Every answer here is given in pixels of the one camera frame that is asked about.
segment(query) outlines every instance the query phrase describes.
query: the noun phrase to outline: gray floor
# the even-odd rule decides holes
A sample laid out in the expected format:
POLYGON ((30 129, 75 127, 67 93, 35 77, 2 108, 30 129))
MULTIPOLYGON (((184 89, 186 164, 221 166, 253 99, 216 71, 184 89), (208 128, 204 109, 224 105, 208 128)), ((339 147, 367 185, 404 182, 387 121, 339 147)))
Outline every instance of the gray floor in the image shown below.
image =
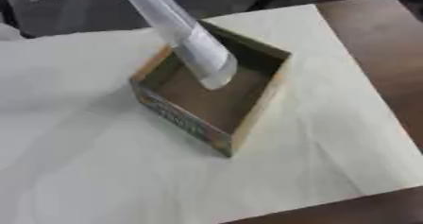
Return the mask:
MULTIPOLYGON (((10 0, 25 32, 57 35, 73 32, 145 27, 144 19, 127 0, 10 0)), ((255 0, 176 0, 194 17, 205 18, 245 11, 255 0)), ((321 0, 275 0, 270 8, 321 0)), ((404 0, 418 15, 420 3, 404 0)))

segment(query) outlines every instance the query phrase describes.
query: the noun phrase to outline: open wooden box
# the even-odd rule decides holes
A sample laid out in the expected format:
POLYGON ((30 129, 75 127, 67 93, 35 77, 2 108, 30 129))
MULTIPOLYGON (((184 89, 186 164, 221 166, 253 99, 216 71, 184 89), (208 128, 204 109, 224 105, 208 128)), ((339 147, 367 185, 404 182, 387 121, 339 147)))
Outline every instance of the open wooden box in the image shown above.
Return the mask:
POLYGON ((238 59, 238 71, 228 85, 214 91, 203 88, 168 46, 130 82, 142 104, 230 157, 278 90, 281 66, 290 54, 202 24, 238 59))

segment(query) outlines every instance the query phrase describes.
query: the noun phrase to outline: white paper sheet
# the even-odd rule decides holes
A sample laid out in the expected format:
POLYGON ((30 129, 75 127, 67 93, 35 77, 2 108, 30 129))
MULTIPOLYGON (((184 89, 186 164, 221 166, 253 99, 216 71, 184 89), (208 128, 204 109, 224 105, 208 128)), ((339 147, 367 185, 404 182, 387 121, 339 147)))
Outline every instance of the white paper sheet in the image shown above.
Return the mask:
POLYGON ((231 160, 135 100, 153 31, 0 42, 0 222, 218 223, 422 184, 414 143, 314 6, 212 21, 294 54, 231 160))

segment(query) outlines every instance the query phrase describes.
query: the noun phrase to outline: brown table surface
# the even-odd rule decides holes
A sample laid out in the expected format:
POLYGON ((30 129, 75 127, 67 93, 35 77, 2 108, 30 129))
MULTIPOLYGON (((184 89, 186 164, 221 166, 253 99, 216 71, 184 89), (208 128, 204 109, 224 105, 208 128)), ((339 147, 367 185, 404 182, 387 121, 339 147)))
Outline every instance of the brown table surface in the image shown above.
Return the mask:
MULTIPOLYGON (((317 7, 422 150, 422 23, 397 0, 346 0, 317 7)), ((423 187, 233 223, 423 223, 423 187)))

